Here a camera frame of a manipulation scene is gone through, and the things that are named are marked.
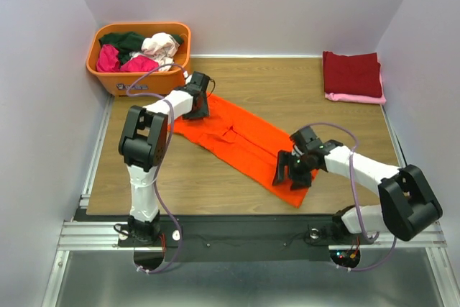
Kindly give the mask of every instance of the pink folded cloth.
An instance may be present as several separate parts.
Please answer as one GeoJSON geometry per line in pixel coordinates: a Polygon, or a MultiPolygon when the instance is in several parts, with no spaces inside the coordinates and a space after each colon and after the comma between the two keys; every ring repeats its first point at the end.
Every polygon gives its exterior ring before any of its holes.
{"type": "Polygon", "coordinates": [[[387,99],[383,92],[381,97],[370,97],[360,95],[349,95],[347,93],[324,93],[324,97],[331,101],[358,102],[360,104],[385,104],[387,99]]]}

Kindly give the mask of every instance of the wooden tabletop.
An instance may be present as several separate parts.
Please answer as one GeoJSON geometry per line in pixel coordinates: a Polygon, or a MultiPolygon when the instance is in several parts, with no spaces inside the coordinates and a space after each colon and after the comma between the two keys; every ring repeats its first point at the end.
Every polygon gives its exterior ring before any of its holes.
{"type": "MultiPolygon", "coordinates": [[[[332,102],[324,98],[321,59],[194,59],[194,70],[216,81],[214,93],[292,134],[311,122],[333,122],[359,138],[358,152],[396,165],[397,160],[378,105],[332,102]]],[[[118,153],[127,110],[152,98],[115,98],[87,214],[125,215],[131,206],[129,175],[118,153]]],[[[351,147],[339,130],[319,126],[323,140],[351,147]]],[[[353,204],[348,179],[321,171],[297,209],[209,151],[175,134],[162,165],[158,186],[174,214],[320,214],[353,204]]],[[[359,186],[361,205],[378,197],[359,186]]]]}

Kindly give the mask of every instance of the orange laundry basket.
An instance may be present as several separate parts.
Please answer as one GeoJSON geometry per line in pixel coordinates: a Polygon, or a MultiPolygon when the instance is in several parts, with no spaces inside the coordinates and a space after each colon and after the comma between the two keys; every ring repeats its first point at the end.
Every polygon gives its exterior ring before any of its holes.
{"type": "MultiPolygon", "coordinates": [[[[91,45],[91,49],[88,54],[86,61],[86,67],[90,73],[95,75],[102,85],[107,89],[109,93],[115,96],[126,95],[126,87],[133,84],[140,76],[145,73],[107,73],[98,72],[96,70],[96,63],[99,58],[99,52],[101,51],[101,45],[99,39],[105,34],[110,32],[138,32],[145,37],[151,37],[153,34],[158,32],[166,32],[168,34],[177,34],[183,40],[178,48],[177,53],[174,55],[174,63],[182,65],[189,73],[191,73],[190,66],[190,29],[182,23],[175,22],[161,22],[161,23],[116,23],[106,25],[100,28],[96,33],[91,45]]],[[[142,82],[139,83],[139,88],[142,91],[153,92],[159,94],[168,94],[176,86],[184,84],[184,76],[182,70],[177,66],[171,67],[167,72],[155,72],[146,77],[142,82]]]]}

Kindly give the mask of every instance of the orange towel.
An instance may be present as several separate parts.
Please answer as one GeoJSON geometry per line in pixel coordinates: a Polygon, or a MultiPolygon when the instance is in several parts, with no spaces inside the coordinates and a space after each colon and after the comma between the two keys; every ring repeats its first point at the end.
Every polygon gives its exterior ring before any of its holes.
{"type": "Polygon", "coordinates": [[[293,148],[289,134],[216,95],[208,97],[208,105],[208,118],[179,118],[174,123],[174,132],[211,151],[298,208],[307,188],[291,191],[291,181],[288,179],[278,186],[272,186],[278,151],[291,151],[293,148]]]}

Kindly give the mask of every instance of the pink cloth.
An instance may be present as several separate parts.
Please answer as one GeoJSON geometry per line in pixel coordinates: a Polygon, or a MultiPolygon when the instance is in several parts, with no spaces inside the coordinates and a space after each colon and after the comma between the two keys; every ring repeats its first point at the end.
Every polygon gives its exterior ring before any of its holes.
{"type": "Polygon", "coordinates": [[[126,64],[124,64],[120,71],[121,72],[149,72],[159,65],[156,61],[149,59],[143,55],[139,55],[126,64]]]}
{"type": "Polygon", "coordinates": [[[96,63],[98,72],[119,72],[120,61],[118,60],[118,50],[112,45],[104,45],[99,53],[96,63]]]}
{"type": "Polygon", "coordinates": [[[360,95],[349,95],[347,93],[324,93],[324,97],[331,101],[358,102],[360,104],[385,104],[387,99],[383,94],[382,75],[379,76],[380,87],[382,88],[381,97],[370,97],[360,95]]]}

